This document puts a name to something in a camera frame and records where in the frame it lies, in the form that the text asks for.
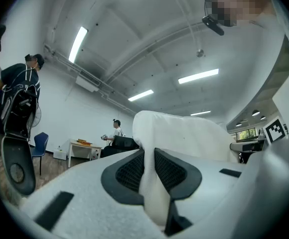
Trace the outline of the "blue chair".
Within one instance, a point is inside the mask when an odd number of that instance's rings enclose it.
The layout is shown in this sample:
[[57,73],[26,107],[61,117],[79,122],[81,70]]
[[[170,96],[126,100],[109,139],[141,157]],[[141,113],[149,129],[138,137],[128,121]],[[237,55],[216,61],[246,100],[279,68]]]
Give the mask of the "blue chair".
[[46,147],[48,143],[49,136],[41,132],[40,134],[34,137],[35,147],[31,148],[31,156],[33,158],[39,158],[39,174],[41,175],[41,164],[42,164],[42,157],[45,155]]

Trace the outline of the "standing fan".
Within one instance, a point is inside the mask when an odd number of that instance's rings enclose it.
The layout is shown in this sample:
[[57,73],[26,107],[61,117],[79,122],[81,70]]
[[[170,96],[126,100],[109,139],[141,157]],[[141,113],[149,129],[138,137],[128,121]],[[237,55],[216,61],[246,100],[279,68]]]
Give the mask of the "standing fan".
[[31,138],[31,130],[33,127],[36,127],[41,120],[41,108],[39,105],[37,105],[37,109],[35,113],[31,113],[28,121],[27,121],[27,130],[28,130],[28,141],[30,141]]

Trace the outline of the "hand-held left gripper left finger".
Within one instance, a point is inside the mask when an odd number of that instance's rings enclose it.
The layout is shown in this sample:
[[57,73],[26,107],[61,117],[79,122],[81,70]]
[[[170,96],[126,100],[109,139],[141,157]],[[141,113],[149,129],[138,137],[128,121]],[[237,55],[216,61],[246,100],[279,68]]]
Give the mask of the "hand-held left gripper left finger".
[[21,211],[41,239],[167,239],[144,210],[143,172],[142,150],[85,162],[35,191]]

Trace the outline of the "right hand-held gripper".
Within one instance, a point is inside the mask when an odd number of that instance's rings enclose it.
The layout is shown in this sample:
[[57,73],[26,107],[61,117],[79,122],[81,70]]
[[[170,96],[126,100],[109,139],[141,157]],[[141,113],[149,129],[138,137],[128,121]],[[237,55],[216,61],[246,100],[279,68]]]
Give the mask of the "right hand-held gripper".
[[239,153],[262,151],[268,145],[285,138],[288,134],[287,126],[280,117],[276,117],[264,127],[260,128],[256,136],[240,139],[231,143],[230,149]]

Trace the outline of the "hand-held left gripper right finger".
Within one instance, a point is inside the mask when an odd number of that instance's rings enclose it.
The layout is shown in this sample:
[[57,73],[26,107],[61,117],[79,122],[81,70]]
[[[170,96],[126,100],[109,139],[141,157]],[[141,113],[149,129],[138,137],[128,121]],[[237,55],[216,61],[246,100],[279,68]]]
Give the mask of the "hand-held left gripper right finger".
[[289,136],[246,164],[154,150],[171,239],[289,239]]

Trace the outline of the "white cushion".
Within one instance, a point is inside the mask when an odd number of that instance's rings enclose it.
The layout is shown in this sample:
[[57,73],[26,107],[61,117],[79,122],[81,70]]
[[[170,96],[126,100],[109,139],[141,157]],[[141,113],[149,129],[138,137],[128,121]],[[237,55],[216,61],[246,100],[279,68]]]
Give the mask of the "white cushion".
[[144,197],[144,210],[160,227],[166,225],[170,197],[155,171],[155,148],[211,160],[239,162],[238,154],[230,150],[233,137],[208,119],[141,111],[134,117],[133,139],[144,150],[144,173],[139,187]]

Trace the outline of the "window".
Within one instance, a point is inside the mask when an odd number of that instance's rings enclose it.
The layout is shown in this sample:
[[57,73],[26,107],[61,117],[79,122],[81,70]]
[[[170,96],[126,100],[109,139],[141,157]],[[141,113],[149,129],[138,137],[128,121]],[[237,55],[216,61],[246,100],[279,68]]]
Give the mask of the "window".
[[257,136],[256,129],[250,128],[236,133],[237,140],[249,139]]

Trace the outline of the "black mesh office chair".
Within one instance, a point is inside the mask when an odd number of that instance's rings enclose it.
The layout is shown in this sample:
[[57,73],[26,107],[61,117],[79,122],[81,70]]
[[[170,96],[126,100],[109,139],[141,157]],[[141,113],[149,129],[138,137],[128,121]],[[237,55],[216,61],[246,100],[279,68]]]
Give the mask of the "black mesh office chair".
[[112,143],[109,146],[106,146],[103,150],[101,150],[100,157],[104,158],[139,148],[139,145],[134,141],[133,138],[115,135]]

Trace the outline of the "white table with wooden top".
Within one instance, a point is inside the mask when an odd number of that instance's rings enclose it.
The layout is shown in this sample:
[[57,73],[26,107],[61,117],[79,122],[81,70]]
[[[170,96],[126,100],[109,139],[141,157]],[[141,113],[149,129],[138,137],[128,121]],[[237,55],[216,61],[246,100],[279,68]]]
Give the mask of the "white table with wooden top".
[[101,157],[101,147],[94,146],[93,144],[87,145],[82,142],[78,142],[77,140],[70,139],[69,140],[69,149],[68,149],[68,168],[71,167],[71,157],[73,154],[73,147],[79,147],[89,150],[89,160],[91,161],[92,158],[100,159]]

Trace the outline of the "white ceiling air conditioner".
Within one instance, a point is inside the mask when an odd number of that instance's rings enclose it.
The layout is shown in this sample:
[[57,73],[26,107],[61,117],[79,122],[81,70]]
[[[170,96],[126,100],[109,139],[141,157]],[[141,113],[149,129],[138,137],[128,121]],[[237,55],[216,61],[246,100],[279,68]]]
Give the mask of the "white ceiling air conditioner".
[[76,78],[77,85],[88,90],[89,92],[97,92],[99,91],[100,81],[90,76],[85,71],[81,71]]

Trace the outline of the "white box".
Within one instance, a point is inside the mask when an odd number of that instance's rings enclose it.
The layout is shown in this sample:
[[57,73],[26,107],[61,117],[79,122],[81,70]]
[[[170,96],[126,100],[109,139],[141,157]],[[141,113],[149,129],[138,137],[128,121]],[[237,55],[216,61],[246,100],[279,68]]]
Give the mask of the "white box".
[[53,158],[60,159],[60,160],[66,160],[67,159],[67,152],[62,149],[55,149],[53,151]]

